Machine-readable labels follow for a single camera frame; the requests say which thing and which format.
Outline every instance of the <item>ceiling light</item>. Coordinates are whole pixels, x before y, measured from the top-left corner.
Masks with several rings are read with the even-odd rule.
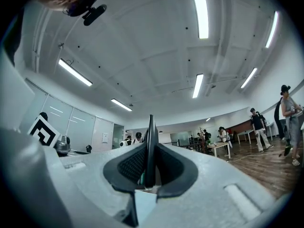
[[[57,114],[55,114],[55,113],[53,113],[53,112],[51,112],[52,114],[54,114],[54,115],[56,115],[56,116],[59,116],[59,115],[57,115]]]
[[[112,99],[111,100],[112,102],[114,102],[115,104],[121,106],[122,108],[126,109],[127,111],[131,112],[132,109],[130,109],[129,107],[125,106],[124,104],[120,103],[119,101],[115,100],[115,99]]]
[[[59,111],[59,112],[61,112],[61,113],[63,113],[62,111],[60,111],[60,110],[57,110],[56,108],[53,108],[53,107],[51,107],[52,109],[54,109],[54,110],[56,110],[56,111]]]
[[[268,38],[268,41],[266,43],[266,48],[269,48],[270,47],[270,44],[271,44],[271,41],[275,35],[275,29],[276,29],[276,26],[277,26],[277,22],[278,22],[278,18],[279,18],[279,13],[277,11],[275,11],[275,16],[274,16],[274,21],[272,22],[272,27],[271,27],[271,31],[270,31],[270,34],[269,34],[269,38]]]
[[[203,82],[203,77],[204,77],[203,74],[196,75],[196,83],[195,83],[195,88],[194,88],[194,91],[193,91],[193,97],[192,98],[198,97],[199,92],[200,92],[200,86],[201,86],[201,83]]]
[[[83,77],[80,73],[78,73],[75,69],[73,69],[69,64],[67,64],[64,60],[59,60],[59,65],[62,66],[66,71],[74,75],[80,81],[84,82],[87,86],[91,86],[93,83]]]
[[[199,38],[207,39],[209,37],[207,2],[206,0],[194,0],[194,2],[198,17]]]
[[[80,121],[84,121],[84,122],[85,122],[85,120],[82,120],[82,119],[80,119],[80,118],[77,118],[77,117],[74,117],[74,116],[73,116],[73,118],[76,118],[76,119],[78,119],[78,120],[80,120]]]
[[[246,84],[248,84],[249,80],[252,78],[252,76],[256,73],[257,68],[255,67],[251,74],[248,76],[248,78],[246,79],[246,81],[243,83],[243,85],[241,86],[241,89],[244,88],[246,86]]]

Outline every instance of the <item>desk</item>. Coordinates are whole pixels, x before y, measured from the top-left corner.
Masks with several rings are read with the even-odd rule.
[[[228,148],[228,157],[230,159],[230,147],[229,147],[229,143],[228,142],[218,142],[218,143],[216,143],[216,145],[217,146],[214,146],[214,144],[208,144],[207,147],[211,148],[211,149],[214,149],[214,156],[218,157],[217,156],[217,148],[227,146],[227,148]]]
[[[246,139],[246,134],[248,134],[249,143],[251,144],[250,135],[249,135],[251,132],[253,132],[253,129],[250,129],[250,130],[247,130],[247,131],[238,133],[238,134],[237,134],[237,136],[238,136],[238,137],[237,137],[237,139],[238,139],[238,144],[241,145],[241,143],[240,143],[240,141],[239,141],[239,136],[240,136],[240,135],[245,135],[245,141],[247,141],[247,139]]]
[[[272,131],[271,131],[271,126],[274,124],[275,122],[272,122],[272,123],[270,123],[270,124],[268,124],[268,125],[266,125],[266,127],[269,129],[269,131],[270,131],[270,138],[271,138],[271,141],[273,140],[272,139]]]
[[[302,130],[303,141],[304,141],[304,123],[302,124],[301,130]],[[303,167],[304,167],[304,150],[303,150],[303,159],[302,159],[302,168]]]

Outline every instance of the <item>person in gray outfit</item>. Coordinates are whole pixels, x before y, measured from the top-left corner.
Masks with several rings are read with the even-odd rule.
[[[297,117],[298,111],[302,111],[302,108],[294,102],[294,100],[289,96],[288,90],[290,86],[282,85],[281,95],[283,96],[281,100],[282,114],[286,118],[286,127],[289,134],[290,144],[293,147],[293,162],[294,166],[300,165],[297,160],[300,158],[298,154],[298,146],[300,143],[300,124]]]

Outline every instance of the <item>square sign with black pattern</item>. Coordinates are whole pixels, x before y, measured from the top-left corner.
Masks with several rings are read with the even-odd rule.
[[[37,117],[33,125],[28,131],[29,135],[38,139],[42,145],[53,148],[60,137],[60,133],[56,131],[41,115]]]

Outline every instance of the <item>white shoe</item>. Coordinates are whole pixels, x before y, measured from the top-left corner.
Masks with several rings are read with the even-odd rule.
[[[297,159],[294,159],[293,160],[293,165],[298,166],[298,165],[300,165],[300,162]]]

